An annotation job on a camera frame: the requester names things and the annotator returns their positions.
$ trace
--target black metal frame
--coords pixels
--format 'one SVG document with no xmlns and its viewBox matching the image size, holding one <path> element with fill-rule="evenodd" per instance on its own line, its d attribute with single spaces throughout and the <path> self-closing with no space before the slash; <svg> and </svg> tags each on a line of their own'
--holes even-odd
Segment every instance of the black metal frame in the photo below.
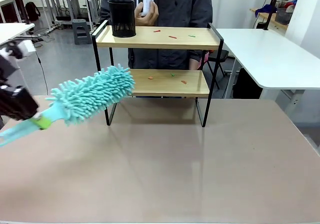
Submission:
<svg viewBox="0 0 320 224">
<path fill-rule="evenodd" d="M 101 71 L 101 64 L 100 64 L 100 59 L 99 59 L 99 52 L 98 52 L 98 46 L 97 46 L 97 40 L 96 38 L 103 32 L 103 30 L 107 27 L 108 25 L 108 21 L 105 20 L 92 34 L 92 44 L 93 44 L 93 51 L 94 51 L 94 57 L 95 57 L 95 62 L 96 62 L 96 68 L 98 70 L 98 72 Z M 212 70 L 212 67 L 210 66 L 210 64 L 208 62 L 205 62 L 205 56 L 208 50 L 203 50 L 202 51 L 202 61 L 201 61 L 201 66 L 199 68 L 199 70 L 203 70 L 204 65 L 206 63 L 208 63 L 210 72 L 212 74 L 212 79 L 211 79 L 211 85 L 210 85 L 210 89 L 209 89 L 209 96 L 208 96 L 208 100 L 207 100 L 207 104 L 206 104 L 206 108 L 205 108 L 205 112 L 204 112 L 204 116 L 202 115 L 201 112 L 201 108 L 199 106 L 199 102 L 198 102 L 198 97 L 195 98 L 195 105 L 199 114 L 199 118 L 201 121 L 201 125 L 204 128 L 206 126 L 207 123 L 207 119 L 208 119 L 208 113 L 209 113 L 209 109 L 210 109 L 210 103 L 211 103 L 211 99 L 212 99 L 212 95 L 214 92 L 214 87 L 215 87 L 215 83 L 216 83 L 216 77 L 217 77 L 217 72 L 218 72 L 218 68 L 220 66 L 220 58 L 221 58 L 221 52 L 222 52 L 222 48 L 224 46 L 224 39 L 223 37 L 219 34 L 219 32 L 217 31 L 217 29 L 212 25 L 212 23 L 208 24 L 208 29 L 212 30 L 213 33 L 220 39 L 220 43 L 219 43 L 219 48 L 218 48 L 218 53 L 216 56 L 217 61 L 214 63 L 214 69 Z M 111 65 L 114 66 L 114 55 L 113 55 L 113 51 L 112 48 L 109 47 L 109 53 L 110 53 L 110 61 L 111 61 Z M 114 117 L 115 114 L 115 110 L 116 110 L 117 104 L 113 104 L 112 106 L 112 110 L 111 113 L 109 115 L 108 113 L 108 109 L 106 109 L 104 111 L 105 113 L 105 120 L 106 120 L 106 124 L 108 126 L 111 125 L 112 119 Z"/>
</svg>

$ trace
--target gray plastic basket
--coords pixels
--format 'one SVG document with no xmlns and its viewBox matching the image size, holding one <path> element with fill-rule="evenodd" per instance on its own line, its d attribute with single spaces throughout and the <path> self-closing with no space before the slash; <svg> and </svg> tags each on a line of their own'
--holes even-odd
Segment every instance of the gray plastic basket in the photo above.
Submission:
<svg viewBox="0 0 320 224">
<path fill-rule="evenodd" d="M 283 24 L 288 25 L 290 23 L 292 12 L 286 12 L 286 8 L 278 8 L 275 15 L 275 21 Z"/>
</svg>

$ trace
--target wooden shelf board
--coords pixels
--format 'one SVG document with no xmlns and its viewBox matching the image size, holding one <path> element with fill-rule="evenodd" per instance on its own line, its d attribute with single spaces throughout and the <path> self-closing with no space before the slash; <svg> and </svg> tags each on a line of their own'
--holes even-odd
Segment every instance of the wooden shelf board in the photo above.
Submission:
<svg viewBox="0 0 320 224">
<path fill-rule="evenodd" d="M 136 26 L 135 32 L 136 36 L 129 38 L 114 37 L 112 27 L 108 25 L 99 35 L 96 43 L 98 47 L 108 48 L 178 50 L 217 50 L 220 43 L 218 37 L 209 28 Z"/>
<path fill-rule="evenodd" d="M 130 71 L 135 81 L 133 96 L 207 98 L 209 95 L 207 82 L 200 70 L 131 69 Z"/>
<path fill-rule="evenodd" d="M 257 10 L 257 8 L 250 8 L 250 11 L 253 12 L 253 13 L 254 13 L 256 10 Z M 260 13 L 259 13 L 259 16 L 260 16 L 261 18 L 268 19 L 269 13 L 260 12 Z M 284 30 L 287 30 L 287 29 L 288 29 L 288 25 L 283 25 L 283 24 L 281 24 L 281 23 L 279 23 L 279 22 L 276 21 L 276 14 L 275 14 L 275 13 L 272 14 L 272 17 L 271 17 L 270 22 L 273 23 L 274 25 L 276 25 L 277 27 L 282 28 L 282 29 L 284 29 Z"/>
</svg>

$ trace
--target black chair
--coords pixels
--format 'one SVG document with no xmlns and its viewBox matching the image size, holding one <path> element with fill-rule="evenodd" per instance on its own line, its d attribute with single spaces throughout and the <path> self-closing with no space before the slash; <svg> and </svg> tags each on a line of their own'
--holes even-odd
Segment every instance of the black chair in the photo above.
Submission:
<svg viewBox="0 0 320 224">
<path fill-rule="evenodd" d="M 207 61 L 209 67 L 210 67 L 210 63 L 209 62 L 217 62 L 217 54 L 218 54 L 218 51 L 214 51 L 214 52 L 211 52 L 209 54 L 208 61 Z M 221 56 L 220 56 L 219 68 L 220 68 L 220 70 L 222 72 L 222 76 L 223 77 L 225 77 L 226 75 L 225 75 L 224 70 L 222 69 L 221 63 L 224 63 L 227 60 L 228 55 L 229 55 L 229 51 L 222 50 Z M 216 87 L 218 88 L 218 90 L 220 90 L 220 86 L 219 86 L 217 80 L 215 80 L 215 84 L 216 84 Z"/>
</svg>

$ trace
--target black mesh pen holder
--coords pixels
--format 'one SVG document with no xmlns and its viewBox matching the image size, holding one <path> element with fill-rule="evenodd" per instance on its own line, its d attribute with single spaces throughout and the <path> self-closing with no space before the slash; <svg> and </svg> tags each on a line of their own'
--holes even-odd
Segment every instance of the black mesh pen holder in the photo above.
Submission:
<svg viewBox="0 0 320 224">
<path fill-rule="evenodd" d="M 135 2 L 133 0 L 109 0 L 112 35 L 130 38 L 136 35 Z"/>
</svg>

